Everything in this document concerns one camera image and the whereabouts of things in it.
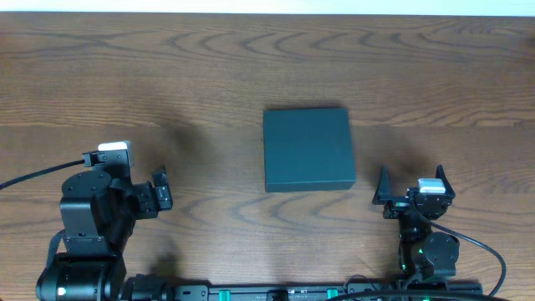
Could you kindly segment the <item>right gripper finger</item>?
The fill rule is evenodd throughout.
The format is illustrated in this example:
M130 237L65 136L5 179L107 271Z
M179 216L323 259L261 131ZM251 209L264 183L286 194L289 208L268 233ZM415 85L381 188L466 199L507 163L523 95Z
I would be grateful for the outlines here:
M451 187L450 182L446 178L446 173L444 172L443 166L438 165L436 168L436 178L442 180L442 183L445 187L445 194L448 197L455 197L456 193L454 192L453 188Z
M392 200L390 194L390 182L386 166L382 166L380 170L380 178L378 186L376 187L374 197L372 199L373 205L384 205Z

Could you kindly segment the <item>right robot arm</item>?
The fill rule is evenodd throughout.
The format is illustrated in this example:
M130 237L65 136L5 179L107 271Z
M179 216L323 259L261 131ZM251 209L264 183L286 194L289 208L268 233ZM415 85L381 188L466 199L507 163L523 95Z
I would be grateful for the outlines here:
M456 275L460 243L445 232L432 230L431 222L446 213L456 193L442 166L433 178L420 178L403 196L390 191L388 171L383 166L372 203L384 207L383 218L399 224L398 261L406 279L398 288L407 290L418 284L445 282Z

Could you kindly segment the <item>dark green box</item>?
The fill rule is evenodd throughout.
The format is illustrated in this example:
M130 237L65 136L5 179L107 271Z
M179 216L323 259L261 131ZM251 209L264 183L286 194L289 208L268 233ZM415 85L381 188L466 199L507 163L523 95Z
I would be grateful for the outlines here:
M267 110L263 149L267 192L348 190L356 182L345 108Z

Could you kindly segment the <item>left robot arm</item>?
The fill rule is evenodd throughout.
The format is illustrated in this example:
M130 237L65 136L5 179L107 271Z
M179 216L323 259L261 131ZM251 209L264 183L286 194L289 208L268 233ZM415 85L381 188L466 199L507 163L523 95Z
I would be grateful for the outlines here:
M50 242L36 284L40 300L116 300L125 280L125 245L135 224L173 206L166 171L151 181L105 170L75 174L62 186L64 228Z

